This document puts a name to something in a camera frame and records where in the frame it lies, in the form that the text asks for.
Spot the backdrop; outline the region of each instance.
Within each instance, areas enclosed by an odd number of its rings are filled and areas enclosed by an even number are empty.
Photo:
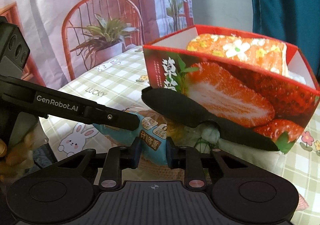
[[[191,0],[0,0],[0,15],[20,26],[31,49],[22,78],[54,89],[193,24]]]

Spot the screw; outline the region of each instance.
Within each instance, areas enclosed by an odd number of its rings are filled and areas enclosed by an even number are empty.
[[[192,180],[189,182],[189,185],[193,188],[201,188],[204,186],[204,181],[201,180]]]
[[[104,188],[112,188],[117,185],[117,182],[114,180],[104,180],[101,182],[101,186]]]

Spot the tablecloth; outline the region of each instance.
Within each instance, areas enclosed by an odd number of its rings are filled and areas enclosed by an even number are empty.
[[[142,48],[136,47],[91,69],[61,88],[60,91],[123,110],[129,106],[144,106],[141,100],[141,90],[147,86],[148,76]],[[50,116],[47,120],[41,119],[41,125],[58,161],[67,157],[66,152],[59,150],[63,139],[72,134],[79,125],[81,134],[92,129],[91,125],[81,125],[54,116]],[[93,134],[96,135],[88,136],[83,148],[79,150],[94,148],[97,153],[104,153],[113,146],[102,134]],[[316,110],[303,135],[287,154],[282,177],[292,182],[309,204],[308,209],[295,212],[292,223],[294,225],[319,225],[320,107]],[[124,170],[123,180],[126,179],[161,180],[139,169]]]

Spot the strawberry image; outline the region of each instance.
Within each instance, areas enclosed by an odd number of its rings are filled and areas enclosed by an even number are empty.
[[[228,63],[217,62],[217,64],[239,79],[246,87],[254,90],[255,83],[254,79],[252,78],[252,76],[255,75],[254,71],[245,68],[239,68],[238,66]]]
[[[177,91],[216,116],[247,128],[265,125],[274,118],[275,110],[268,100],[246,87],[217,63],[194,63],[189,69],[196,71],[187,71],[183,78],[178,78]]]
[[[298,116],[314,110],[316,96],[289,82],[256,73],[254,90],[266,98],[276,111],[276,118]]]
[[[265,137],[271,138],[273,142],[276,142],[284,132],[287,132],[288,142],[293,142],[300,137],[304,128],[290,120],[275,119],[270,121],[267,125],[254,128],[253,130]]]

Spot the strawberry box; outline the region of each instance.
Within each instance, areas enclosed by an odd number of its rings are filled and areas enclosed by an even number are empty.
[[[235,29],[190,26],[143,46],[150,86],[183,93],[217,117],[269,137],[287,153],[314,114],[320,95],[300,49],[284,43],[288,70],[305,84],[255,65],[186,50],[201,34],[274,40]]]

